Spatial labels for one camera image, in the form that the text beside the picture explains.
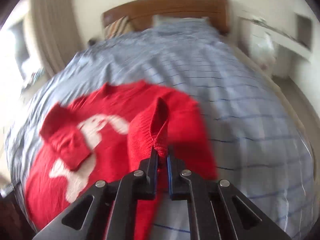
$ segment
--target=plastic bag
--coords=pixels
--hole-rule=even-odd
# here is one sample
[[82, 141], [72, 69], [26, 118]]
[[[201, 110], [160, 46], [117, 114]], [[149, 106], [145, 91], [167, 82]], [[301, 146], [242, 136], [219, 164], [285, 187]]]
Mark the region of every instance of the plastic bag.
[[276, 63], [276, 52], [271, 35], [265, 33], [264, 40], [253, 47], [252, 59], [269, 77]]

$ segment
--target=wooden headboard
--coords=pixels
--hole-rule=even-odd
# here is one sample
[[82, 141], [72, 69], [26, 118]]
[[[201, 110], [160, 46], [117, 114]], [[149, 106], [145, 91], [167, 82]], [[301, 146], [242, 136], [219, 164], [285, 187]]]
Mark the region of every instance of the wooden headboard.
[[152, 16], [161, 14], [180, 18], [209, 17], [221, 34], [230, 30], [228, 0], [136, 0], [112, 8], [102, 14], [106, 27], [123, 16], [129, 16], [135, 30], [152, 27]]

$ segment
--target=pillow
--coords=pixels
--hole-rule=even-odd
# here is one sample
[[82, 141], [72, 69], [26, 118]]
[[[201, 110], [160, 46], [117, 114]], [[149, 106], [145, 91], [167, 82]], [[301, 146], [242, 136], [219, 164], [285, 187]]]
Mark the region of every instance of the pillow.
[[133, 31], [134, 28], [130, 23], [129, 17], [124, 16], [119, 20], [116, 20], [115, 22], [111, 23], [104, 29], [104, 37], [107, 40]]
[[162, 24], [166, 23], [176, 23], [176, 22], [186, 22], [186, 21], [199, 21], [199, 22], [205, 22], [208, 25], [210, 24], [209, 17], [202, 17], [202, 18], [176, 18], [176, 17], [168, 17], [168, 16], [162, 16], [162, 15], [154, 15], [152, 17], [152, 26], [157, 27]]

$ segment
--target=white graphic print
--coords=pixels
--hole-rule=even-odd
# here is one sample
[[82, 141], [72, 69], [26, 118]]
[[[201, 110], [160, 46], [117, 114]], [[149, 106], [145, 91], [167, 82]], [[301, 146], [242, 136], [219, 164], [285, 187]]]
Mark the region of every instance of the white graphic print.
[[92, 150], [91, 155], [81, 164], [77, 171], [70, 171], [62, 159], [58, 158], [49, 173], [49, 178], [59, 176], [66, 177], [68, 181], [66, 200], [72, 203], [79, 193], [87, 186], [88, 179], [96, 165], [96, 155], [94, 148], [102, 141], [99, 131], [109, 123], [119, 134], [128, 134], [129, 123], [117, 115], [96, 114], [78, 124], [78, 129], [84, 135], [88, 147]]

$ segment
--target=metal screw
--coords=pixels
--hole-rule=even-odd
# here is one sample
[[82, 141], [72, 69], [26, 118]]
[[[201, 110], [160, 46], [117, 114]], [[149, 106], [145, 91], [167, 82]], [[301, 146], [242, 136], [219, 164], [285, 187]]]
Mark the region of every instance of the metal screw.
[[143, 171], [142, 170], [136, 170], [136, 171], [134, 171], [133, 175], [136, 176], [136, 177], [140, 177], [140, 176], [143, 175]]
[[220, 180], [220, 186], [221, 187], [229, 187], [230, 186], [230, 182], [226, 179], [222, 179]]
[[181, 172], [181, 174], [182, 174], [183, 176], [190, 176], [190, 175], [192, 174], [192, 172], [191, 172], [190, 170], [183, 170], [183, 171]]
[[98, 180], [96, 182], [96, 187], [104, 187], [106, 182], [104, 180]]

